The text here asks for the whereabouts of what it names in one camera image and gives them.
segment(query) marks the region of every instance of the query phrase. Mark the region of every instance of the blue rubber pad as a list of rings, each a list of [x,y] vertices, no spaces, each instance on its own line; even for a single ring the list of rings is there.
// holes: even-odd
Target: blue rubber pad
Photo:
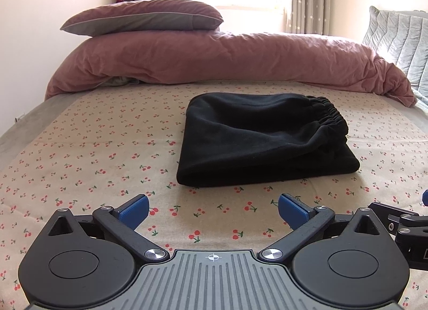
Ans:
[[[309,214],[304,209],[283,195],[278,199],[278,212],[293,230],[309,220]]]
[[[148,197],[143,196],[119,213],[117,219],[135,230],[147,218],[149,209]]]
[[[428,206],[428,189],[422,194],[422,202],[425,206]]]

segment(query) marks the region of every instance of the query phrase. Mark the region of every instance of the crosshair symbol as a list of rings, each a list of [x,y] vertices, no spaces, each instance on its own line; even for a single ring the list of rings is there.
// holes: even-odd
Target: crosshair symbol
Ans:
[[[210,254],[208,257],[205,257],[205,258],[208,258],[209,260],[215,261],[221,257],[219,257],[217,254]]]

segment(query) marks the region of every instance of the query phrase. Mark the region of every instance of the gray quilted cushion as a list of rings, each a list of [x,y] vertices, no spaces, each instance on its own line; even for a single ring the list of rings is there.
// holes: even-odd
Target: gray quilted cushion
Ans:
[[[395,63],[428,104],[428,13],[397,12],[370,7],[370,26],[363,44]]]

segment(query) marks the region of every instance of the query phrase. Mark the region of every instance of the gray bed sheet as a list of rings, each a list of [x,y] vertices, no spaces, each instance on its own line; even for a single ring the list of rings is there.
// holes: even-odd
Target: gray bed sheet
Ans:
[[[7,166],[31,141],[33,141],[68,106],[88,92],[65,93],[44,101],[16,122],[0,137],[0,171]],[[381,97],[428,134],[428,106],[418,102],[412,108],[387,97]]]

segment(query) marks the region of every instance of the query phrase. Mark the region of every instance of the pink blanket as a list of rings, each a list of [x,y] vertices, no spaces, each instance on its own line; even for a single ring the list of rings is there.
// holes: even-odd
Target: pink blanket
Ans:
[[[95,88],[114,76],[147,83],[293,81],[416,103],[410,82],[371,48],[344,38],[289,33],[140,31],[93,37],[52,76],[45,98]]]

